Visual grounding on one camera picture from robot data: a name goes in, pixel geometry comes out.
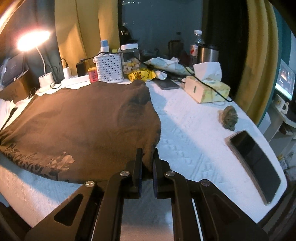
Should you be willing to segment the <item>brown t-shirt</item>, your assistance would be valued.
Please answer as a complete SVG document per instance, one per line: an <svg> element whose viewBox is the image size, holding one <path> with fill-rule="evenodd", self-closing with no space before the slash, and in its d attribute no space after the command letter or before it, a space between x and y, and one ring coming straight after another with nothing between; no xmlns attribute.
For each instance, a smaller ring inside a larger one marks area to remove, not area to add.
<svg viewBox="0 0 296 241"><path fill-rule="evenodd" d="M34 96L1 131L1 153L51 180L103 181L134 160L137 149L151 170L160 135L161 122L143 81L95 82Z"/></svg>

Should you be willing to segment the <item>small toad figurine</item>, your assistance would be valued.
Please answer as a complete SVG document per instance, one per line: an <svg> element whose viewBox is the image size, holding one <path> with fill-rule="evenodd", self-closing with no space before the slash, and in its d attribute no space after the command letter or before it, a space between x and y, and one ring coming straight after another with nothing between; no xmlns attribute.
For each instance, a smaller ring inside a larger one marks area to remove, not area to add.
<svg viewBox="0 0 296 241"><path fill-rule="evenodd" d="M227 106L224 110L219 112L219 122L221 125L230 131L235 130L235 125L238 122L238 115L233 106Z"/></svg>

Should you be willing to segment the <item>black phone in case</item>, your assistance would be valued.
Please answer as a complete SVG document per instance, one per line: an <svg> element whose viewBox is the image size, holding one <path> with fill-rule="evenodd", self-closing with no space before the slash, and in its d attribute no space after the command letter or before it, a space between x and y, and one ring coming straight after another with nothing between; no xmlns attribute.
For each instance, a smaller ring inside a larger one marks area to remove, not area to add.
<svg viewBox="0 0 296 241"><path fill-rule="evenodd" d="M271 204L281 180L265 152L247 131L227 137L226 144L250 176L264 204Z"/></svg>

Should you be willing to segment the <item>smartphone on table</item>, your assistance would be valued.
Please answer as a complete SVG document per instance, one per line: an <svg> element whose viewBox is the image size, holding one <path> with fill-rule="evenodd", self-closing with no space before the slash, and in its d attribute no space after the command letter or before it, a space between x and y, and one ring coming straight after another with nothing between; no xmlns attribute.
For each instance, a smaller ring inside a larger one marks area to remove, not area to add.
<svg viewBox="0 0 296 241"><path fill-rule="evenodd" d="M161 90L172 90L172 89L179 89L179 85L175 82L171 81L170 79L159 80L154 79L153 82L158 85Z"/></svg>

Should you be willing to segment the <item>tissue box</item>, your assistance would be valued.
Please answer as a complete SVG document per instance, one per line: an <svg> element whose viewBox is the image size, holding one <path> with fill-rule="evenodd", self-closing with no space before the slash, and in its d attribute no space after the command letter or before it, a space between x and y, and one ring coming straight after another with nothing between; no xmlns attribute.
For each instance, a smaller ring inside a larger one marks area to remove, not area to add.
<svg viewBox="0 0 296 241"><path fill-rule="evenodd" d="M230 87L223 83L219 62L193 65L194 74L185 78L184 90L198 103L226 101Z"/></svg>

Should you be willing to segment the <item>yellow snack bag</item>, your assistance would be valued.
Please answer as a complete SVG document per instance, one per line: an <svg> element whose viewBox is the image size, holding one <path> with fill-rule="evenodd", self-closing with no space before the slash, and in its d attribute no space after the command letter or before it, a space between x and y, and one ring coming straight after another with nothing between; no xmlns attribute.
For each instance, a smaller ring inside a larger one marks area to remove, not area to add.
<svg viewBox="0 0 296 241"><path fill-rule="evenodd" d="M144 82L151 81L156 78L156 73L151 70L137 70L127 75L128 79L133 82L135 80L142 80Z"/></svg>

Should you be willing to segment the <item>white power strip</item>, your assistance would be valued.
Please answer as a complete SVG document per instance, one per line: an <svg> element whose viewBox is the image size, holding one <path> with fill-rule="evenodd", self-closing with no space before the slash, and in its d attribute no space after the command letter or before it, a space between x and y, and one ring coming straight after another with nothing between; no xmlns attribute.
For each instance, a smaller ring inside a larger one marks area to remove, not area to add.
<svg viewBox="0 0 296 241"><path fill-rule="evenodd" d="M72 76L71 78L64 78L61 83L63 85L68 85L68 84L79 84L79 83L85 83L85 82L90 82L89 76L84 75L84 76Z"/></svg>

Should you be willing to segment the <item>red gold tin can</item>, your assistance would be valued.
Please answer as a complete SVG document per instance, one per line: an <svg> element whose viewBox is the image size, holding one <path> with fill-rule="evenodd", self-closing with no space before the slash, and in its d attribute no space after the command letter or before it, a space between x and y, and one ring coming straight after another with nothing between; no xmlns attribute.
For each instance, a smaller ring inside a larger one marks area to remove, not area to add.
<svg viewBox="0 0 296 241"><path fill-rule="evenodd" d="M97 74L96 67L88 68L87 72L88 72L88 76L89 76L89 81L91 83L98 81L98 74Z"/></svg>

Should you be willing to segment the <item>white perforated basket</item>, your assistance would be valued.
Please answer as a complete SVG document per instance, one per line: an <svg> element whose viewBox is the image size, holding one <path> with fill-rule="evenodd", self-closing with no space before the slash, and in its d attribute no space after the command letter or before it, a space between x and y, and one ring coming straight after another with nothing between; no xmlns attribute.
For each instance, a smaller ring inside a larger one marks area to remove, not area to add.
<svg viewBox="0 0 296 241"><path fill-rule="evenodd" d="M99 53L93 61L96 64L98 81L108 83L123 81L121 56L118 53Z"/></svg>

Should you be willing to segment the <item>glass jar white lid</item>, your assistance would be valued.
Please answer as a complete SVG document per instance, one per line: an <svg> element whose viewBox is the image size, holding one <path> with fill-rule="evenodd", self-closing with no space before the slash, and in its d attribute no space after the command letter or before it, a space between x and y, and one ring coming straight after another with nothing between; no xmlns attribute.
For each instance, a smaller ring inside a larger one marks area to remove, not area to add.
<svg viewBox="0 0 296 241"><path fill-rule="evenodd" d="M121 63L123 73L128 75L140 69L140 52L138 43L121 45Z"/></svg>

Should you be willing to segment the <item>white charger plug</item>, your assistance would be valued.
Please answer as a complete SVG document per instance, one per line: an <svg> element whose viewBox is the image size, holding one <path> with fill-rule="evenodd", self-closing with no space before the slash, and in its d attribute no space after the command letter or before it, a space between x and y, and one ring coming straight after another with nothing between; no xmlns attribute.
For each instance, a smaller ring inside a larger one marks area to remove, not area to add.
<svg viewBox="0 0 296 241"><path fill-rule="evenodd" d="M71 68L70 67L63 68L63 74L65 79L70 79L72 77Z"/></svg>

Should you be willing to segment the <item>black power adapter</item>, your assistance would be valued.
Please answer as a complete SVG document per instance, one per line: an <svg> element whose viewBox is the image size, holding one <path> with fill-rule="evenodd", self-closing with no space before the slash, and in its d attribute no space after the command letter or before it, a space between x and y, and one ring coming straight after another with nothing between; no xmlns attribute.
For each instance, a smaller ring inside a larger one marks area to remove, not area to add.
<svg viewBox="0 0 296 241"><path fill-rule="evenodd" d="M77 76L81 77L87 74L85 61L80 61L76 64Z"/></svg>

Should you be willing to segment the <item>steel thermos cup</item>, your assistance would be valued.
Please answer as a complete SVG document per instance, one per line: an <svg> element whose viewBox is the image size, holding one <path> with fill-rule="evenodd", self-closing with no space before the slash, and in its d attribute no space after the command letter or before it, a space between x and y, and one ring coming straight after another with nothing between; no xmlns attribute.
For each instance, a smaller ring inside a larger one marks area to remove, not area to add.
<svg viewBox="0 0 296 241"><path fill-rule="evenodd" d="M219 51L214 46L199 46L198 47L198 63L218 62Z"/></svg>

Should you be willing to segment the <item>plastic water bottle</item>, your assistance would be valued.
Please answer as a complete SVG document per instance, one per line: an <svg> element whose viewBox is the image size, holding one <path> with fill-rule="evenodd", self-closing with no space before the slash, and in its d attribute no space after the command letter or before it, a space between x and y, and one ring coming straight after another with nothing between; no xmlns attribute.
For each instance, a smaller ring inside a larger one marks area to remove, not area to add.
<svg viewBox="0 0 296 241"><path fill-rule="evenodd" d="M190 46L190 67L193 68L194 64L198 63L198 49L204 44L201 30L194 30L195 39Z"/></svg>

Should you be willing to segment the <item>white mug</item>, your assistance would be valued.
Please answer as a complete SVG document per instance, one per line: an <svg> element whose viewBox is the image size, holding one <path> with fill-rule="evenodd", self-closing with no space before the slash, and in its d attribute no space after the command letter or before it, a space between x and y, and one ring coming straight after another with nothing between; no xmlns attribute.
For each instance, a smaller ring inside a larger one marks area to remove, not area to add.
<svg viewBox="0 0 296 241"><path fill-rule="evenodd" d="M288 113L288 102L285 102L285 100L279 96L278 94L275 95L273 100L273 105L276 107L278 111L280 111L283 114Z"/></svg>

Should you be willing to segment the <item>right yellow curtain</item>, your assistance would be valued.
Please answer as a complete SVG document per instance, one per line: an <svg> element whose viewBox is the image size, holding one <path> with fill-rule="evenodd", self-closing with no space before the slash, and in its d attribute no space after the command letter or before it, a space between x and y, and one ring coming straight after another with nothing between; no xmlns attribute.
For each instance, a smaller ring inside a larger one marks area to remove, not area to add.
<svg viewBox="0 0 296 241"><path fill-rule="evenodd" d="M248 46L235 102L258 125L275 89L278 25L269 1L247 1Z"/></svg>

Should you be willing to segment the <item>yellow curtain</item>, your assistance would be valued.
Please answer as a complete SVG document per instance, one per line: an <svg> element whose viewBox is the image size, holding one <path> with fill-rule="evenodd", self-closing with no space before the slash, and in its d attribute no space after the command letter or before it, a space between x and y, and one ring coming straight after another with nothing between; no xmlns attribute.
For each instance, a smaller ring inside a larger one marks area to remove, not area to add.
<svg viewBox="0 0 296 241"><path fill-rule="evenodd" d="M275 89L278 25L269 1L247 1L248 46L235 102L258 125Z"/></svg>
<svg viewBox="0 0 296 241"><path fill-rule="evenodd" d="M118 1L55 1L54 15L60 57L74 75L81 59L99 53L101 40L120 46Z"/></svg>

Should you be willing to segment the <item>white cloth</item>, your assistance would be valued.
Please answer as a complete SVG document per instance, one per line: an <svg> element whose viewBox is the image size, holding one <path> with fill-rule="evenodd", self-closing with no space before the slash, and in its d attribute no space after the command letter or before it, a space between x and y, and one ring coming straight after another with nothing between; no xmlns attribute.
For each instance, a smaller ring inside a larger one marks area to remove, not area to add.
<svg viewBox="0 0 296 241"><path fill-rule="evenodd" d="M26 98L14 103L13 101L1 99L1 128L5 129L8 127L23 112L31 100L32 99ZM13 108L17 109L13 115L9 117Z"/></svg>

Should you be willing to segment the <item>cardboard box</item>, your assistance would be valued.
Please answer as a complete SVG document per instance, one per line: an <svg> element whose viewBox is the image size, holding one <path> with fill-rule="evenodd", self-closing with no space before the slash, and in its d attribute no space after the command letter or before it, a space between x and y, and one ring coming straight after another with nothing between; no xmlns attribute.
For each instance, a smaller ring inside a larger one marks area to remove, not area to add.
<svg viewBox="0 0 296 241"><path fill-rule="evenodd" d="M31 87L25 80L17 79L1 90L0 99L17 103L20 100L26 99L30 90Z"/></svg>

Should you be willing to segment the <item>computer monitor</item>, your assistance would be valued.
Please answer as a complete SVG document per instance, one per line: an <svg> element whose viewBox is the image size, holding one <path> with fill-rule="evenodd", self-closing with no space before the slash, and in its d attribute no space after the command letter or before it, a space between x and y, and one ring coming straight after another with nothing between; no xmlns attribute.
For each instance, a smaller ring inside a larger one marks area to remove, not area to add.
<svg viewBox="0 0 296 241"><path fill-rule="evenodd" d="M285 63L285 61L281 59L275 89L279 93L281 93L287 100L291 101L293 97L294 88L295 88L295 73Z"/></svg>

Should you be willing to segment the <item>white desk lamp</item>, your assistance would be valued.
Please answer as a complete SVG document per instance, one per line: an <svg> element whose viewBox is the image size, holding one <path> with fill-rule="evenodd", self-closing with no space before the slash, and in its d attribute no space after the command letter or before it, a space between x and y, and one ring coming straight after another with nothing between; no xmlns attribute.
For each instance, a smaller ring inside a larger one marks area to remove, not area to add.
<svg viewBox="0 0 296 241"><path fill-rule="evenodd" d="M36 29L25 32L17 40L16 47L21 52L30 52L35 50L42 63L42 73L40 74L38 81L41 89L50 88L53 83L53 74L47 72L46 63L40 47L46 43L50 38L51 33L48 30Z"/></svg>

